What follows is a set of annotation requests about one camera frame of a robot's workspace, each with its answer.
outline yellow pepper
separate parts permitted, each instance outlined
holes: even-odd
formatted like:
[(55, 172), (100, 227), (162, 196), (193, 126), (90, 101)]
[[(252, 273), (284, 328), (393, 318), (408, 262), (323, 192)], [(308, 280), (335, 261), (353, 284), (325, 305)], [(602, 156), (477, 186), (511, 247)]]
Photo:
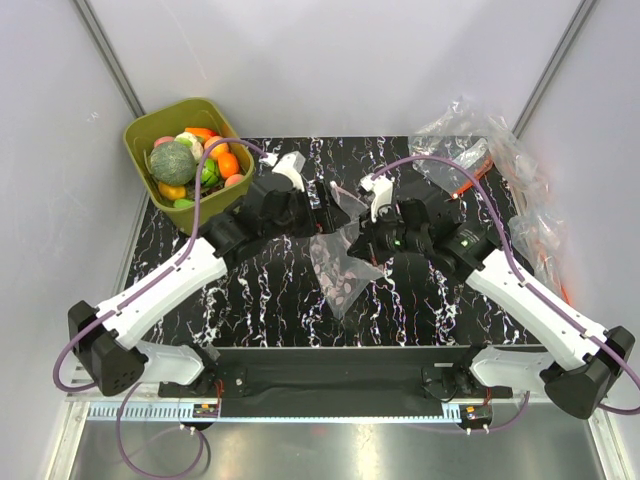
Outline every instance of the yellow pepper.
[(187, 196), (187, 189), (184, 186), (172, 187), (162, 182), (158, 182), (158, 191), (169, 200), (178, 200)]

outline orange fruit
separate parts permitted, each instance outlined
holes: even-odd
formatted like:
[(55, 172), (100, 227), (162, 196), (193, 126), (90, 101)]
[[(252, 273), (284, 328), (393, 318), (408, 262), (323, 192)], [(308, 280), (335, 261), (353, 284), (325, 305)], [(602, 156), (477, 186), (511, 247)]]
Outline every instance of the orange fruit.
[(233, 153), (222, 153), (218, 157), (218, 169), (225, 180), (236, 173), (240, 173), (240, 164)]
[[(217, 142), (218, 140), (221, 140), (221, 139), (222, 139), (222, 137), (211, 137), (209, 140), (204, 142), (204, 149), (206, 150), (207, 148), (209, 148), (211, 146), (212, 143), (215, 143), (215, 142)], [(211, 153), (209, 154), (209, 158), (213, 158), (214, 160), (217, 160), (220, 155), (222, 155), (223, 153), (228, 153), (228, 152), (229, 152), (229, 144), (221, 143), (220, 145), (218, 145), (216, 148), (214, 148), (211, 151)]]

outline olive plastic bin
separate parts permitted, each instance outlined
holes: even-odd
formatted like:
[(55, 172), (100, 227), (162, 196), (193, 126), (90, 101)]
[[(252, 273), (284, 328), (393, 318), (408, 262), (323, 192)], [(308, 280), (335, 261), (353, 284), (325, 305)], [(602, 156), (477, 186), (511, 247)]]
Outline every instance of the olive plastic bin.
[[(194, 207), (173, 208), (173, 202), (158, 192), (156, 182), (145, 165), (145, 154), (151, 154), (156, 139), (166, 135), (175, 137), (187, 127), (205, 127), (218, 132), (222, 137), (238, 137), (213, 103), (205, 98), (189, 98), (136, 119), (125, 130), (124, 143), (153, 204), (166, 213), (181, 232), (191, 235)], [(224, 210), (236, 198), (247, 193), (253, 178), (255, 165), (249, 151), (242, 145), (232, 143), (229, 144), (229, 148), (238, 158), (245, 178), (201, 200), (200, 225), (212, 215)]]

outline green pepper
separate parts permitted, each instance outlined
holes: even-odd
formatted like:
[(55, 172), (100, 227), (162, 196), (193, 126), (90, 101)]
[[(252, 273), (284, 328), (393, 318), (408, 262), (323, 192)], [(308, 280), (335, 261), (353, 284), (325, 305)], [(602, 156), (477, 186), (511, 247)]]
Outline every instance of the green pepper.
[(213, 187), (220, 182), (220, 169), (215, 160), (207, 158), (204, 162), (202, 175), (200, 176), (200, 184), (203, 187)]
[(195, 205), (196, 202), (189, 200), (188, 198), (179, 198), (173, 202), (173, 208), (188, 208)]

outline toy fruit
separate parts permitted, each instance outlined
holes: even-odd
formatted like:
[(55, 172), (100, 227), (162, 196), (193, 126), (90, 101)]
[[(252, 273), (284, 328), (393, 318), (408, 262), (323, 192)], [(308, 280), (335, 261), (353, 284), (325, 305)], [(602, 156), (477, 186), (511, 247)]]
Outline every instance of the toy fruit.
[(209, 130), (208, 128), (201, 127), (187, 127), (184, 129), (187, 133), (193, 133), (196, 137), (198, 137), (198, 141), (200, 143), (205, 143), (211, 137), (216, 137), (218, 134), (213, 130)]
[(176, 136), (175, 141), (180, 142), (186, 147), (189, 147), (189, 150), (191, 150), (193, 159), (195, 160), (197, 165), (202, 158), (202, 154), (204, 153), (204, 148), (198, 141), (198, 137), (196, 137), (193, 133), (184, 132)]
[(153, 142), (153, 148), (156, 148), (158, 145), (162, 145), (163, 143), (173, 142), (173, 137), (160, 137), (158, 140)]
[(240, 173), (240, 164), (233, 153), (223, 153), (218, 157), (218, 168), (222, 178), (227, 179), (236, 173)]
[(167, 142), (151, 152), (149, 171), (157, 180), (177, 187), (195, 176), (196, 164), (188, 147), (179, 142)]
[(231, 185), (235, 185), (236, 183), (240, 183), (243, 178), (244, 178), (244, 175), (242, 175), (241, 173), (236, 173), (235, 175), (231, 175), (229, 178), (227, 178), (225, 180), (224, 186), (225, 187), (230, 187)]
[(196, 202), (189, 200), (188, 198), (179, 198), (173, 202), (173, 208), (189, 208), (195, 205)]
[(179, 187), (172, 187), (163, 182), (158, 182), (158, 191), (160, 195), (169, 200), (178, 200), (187, 196), (187, 189), (180, 185)]
[[(211, 146), (212, 143), (217, 142), (218, 140), (222, 140), (222, 137), (211, 137), (204, 144), (204, 149), (206, 150)], [(227, 153), (229, 151), (229, 145), (226, 143), (221, 143), (216, 148), (214, 148), (211, 153), (209, 153), (209, 158), (213, 158), (216, 160), (221, 154)]]
[(213, 187), (220, 181), (220, 170), (216, 162), (207, 158), (202, 168), (202, 175), (200, 176), (200, 184), (203, 187)]

